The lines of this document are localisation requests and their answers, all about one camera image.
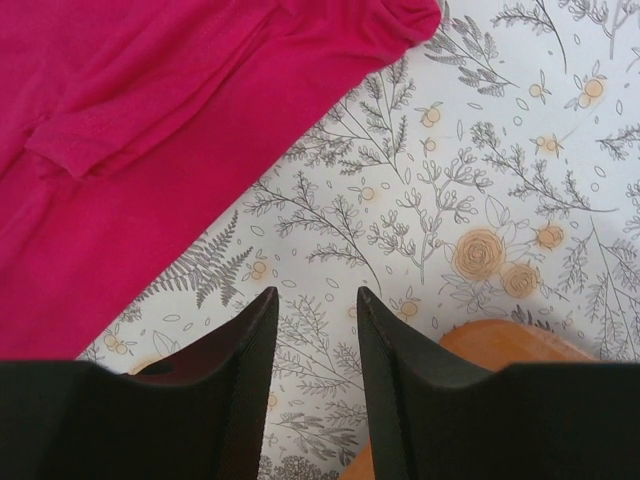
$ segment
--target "floral tablecloth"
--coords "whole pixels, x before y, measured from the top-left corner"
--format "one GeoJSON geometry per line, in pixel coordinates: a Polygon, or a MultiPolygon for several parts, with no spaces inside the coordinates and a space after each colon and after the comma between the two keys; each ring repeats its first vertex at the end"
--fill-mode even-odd
{"type": "Polygon", "coordinates": [[[443,10],[83,355],[137,371],[278,286],[262,480],[335,479],[366,440],[359,285],[434,339],[500,317],[640,356],[640,2],[443,10]]]}

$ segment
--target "orange object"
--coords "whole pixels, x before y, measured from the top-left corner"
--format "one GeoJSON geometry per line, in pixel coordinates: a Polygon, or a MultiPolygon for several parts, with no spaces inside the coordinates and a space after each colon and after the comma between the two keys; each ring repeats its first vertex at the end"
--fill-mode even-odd
{"type": "MultiPolygon", "coordinates": [[[[507,320],[466,323],[444,335],[440,345],[492,371],[511,363],[595,361],[554,333],[507,320]]],[[[347,467],[340,480],[375,480],[370,443],[347,467]]]]}

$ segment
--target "pink towel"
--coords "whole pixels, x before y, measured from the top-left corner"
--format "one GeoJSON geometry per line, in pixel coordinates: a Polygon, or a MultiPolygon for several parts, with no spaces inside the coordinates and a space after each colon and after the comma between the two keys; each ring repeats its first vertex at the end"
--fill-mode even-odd
{"type": "Polygon", "coordinates": [[[0,358],[74,358],[435,0],[8,2],[0,358]]]}

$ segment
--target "orange flower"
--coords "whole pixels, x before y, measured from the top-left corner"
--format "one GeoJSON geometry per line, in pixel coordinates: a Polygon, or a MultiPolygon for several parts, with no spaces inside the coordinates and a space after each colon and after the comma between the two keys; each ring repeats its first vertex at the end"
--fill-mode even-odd
{"type": "Polygon", "coordinates": [[[500,270],[505,260],[502,240],[490,230],[472,230],[458,240],[453,263],[469,280],[485,280],[500,270]]]}
{"type": "Polygon", "coordinates": [[[502,286],[507,295],[525,298],[538,288],[538,272],[525,263],[506,263],[500,269],[502,286]]]}
{"type": "Polygon", "coordinates": [[[564,231],[560,227],[548,226],[541,230],[538,230],[536,241],[541,247],[552,248],[557,247],[564,240],[564,231]]]}

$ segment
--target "folded cloth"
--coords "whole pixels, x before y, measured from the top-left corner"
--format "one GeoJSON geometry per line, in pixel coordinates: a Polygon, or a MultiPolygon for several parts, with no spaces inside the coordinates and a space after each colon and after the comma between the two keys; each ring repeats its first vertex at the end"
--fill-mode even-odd
{"type": "Polygon", "coordinates": [[[77,356],[435,0],[10,2],[0,358],[77,356]]]}

